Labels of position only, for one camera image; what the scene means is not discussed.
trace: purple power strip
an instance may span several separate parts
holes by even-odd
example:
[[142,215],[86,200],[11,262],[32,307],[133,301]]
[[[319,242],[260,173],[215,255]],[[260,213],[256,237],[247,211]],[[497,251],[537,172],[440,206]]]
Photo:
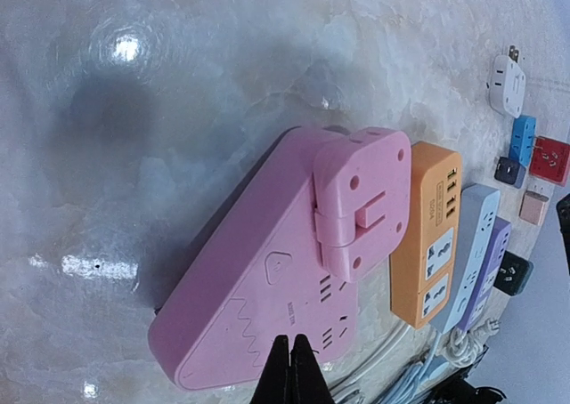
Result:
[[493,290],[493,284],[501,267],[502,257],[507,250],[510,235],[510,223],[500,217],[495,218],[491,239],[487,252],[484,254],[481,272],[473,289],[473,294],[467,304],[465,315],[457,325],[463,331],[468,331],[479,320],[483,309]]

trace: round hole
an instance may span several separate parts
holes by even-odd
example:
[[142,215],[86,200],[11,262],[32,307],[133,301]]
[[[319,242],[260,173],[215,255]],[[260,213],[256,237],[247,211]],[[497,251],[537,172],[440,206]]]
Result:
[[352,179],[350,179],[350,189],[356,190],[359,184],[360,184],[360,179],[358,178],[357,175],[355,175]]

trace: light blue cable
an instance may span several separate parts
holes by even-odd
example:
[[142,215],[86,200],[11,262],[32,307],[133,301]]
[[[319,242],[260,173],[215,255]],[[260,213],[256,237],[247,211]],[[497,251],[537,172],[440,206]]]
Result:
[[426,372],[431,365],[442,339],[442,334],[437,332],[436,339],[429,350],[426,360],[410,364],[387,392],[377,397],[373,404],[406,404],[416,395],[419,387],[426,381]]

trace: marble surface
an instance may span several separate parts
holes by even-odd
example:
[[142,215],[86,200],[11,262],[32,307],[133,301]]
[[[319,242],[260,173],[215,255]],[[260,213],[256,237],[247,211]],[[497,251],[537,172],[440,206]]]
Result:
[[[0,403],[248,402],[253,384],[176,390],[146,332],[228,195],[294,125],[382,125],[459,150],[464,184],[501,188],[511,249],[528,256],[538,229],[517,219],[523,191],[493,180],[511,120],[486,83],[518,44],[525,113],[564,139],[560,29],[550,0],[0,0]],[[397,322],[386,266],[360,297],[330,380]],[[429,335],[408,334],[367,395]]]

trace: pink power strip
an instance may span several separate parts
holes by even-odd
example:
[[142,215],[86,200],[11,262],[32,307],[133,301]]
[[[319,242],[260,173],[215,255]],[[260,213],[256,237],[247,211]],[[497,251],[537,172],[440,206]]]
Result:
[[256,380],[277,335],[307,335],[319,362],[343,355],[354,282],[402,240],[410,178],[403,132],[288,132],[152,322],[168,377],[190,391]]

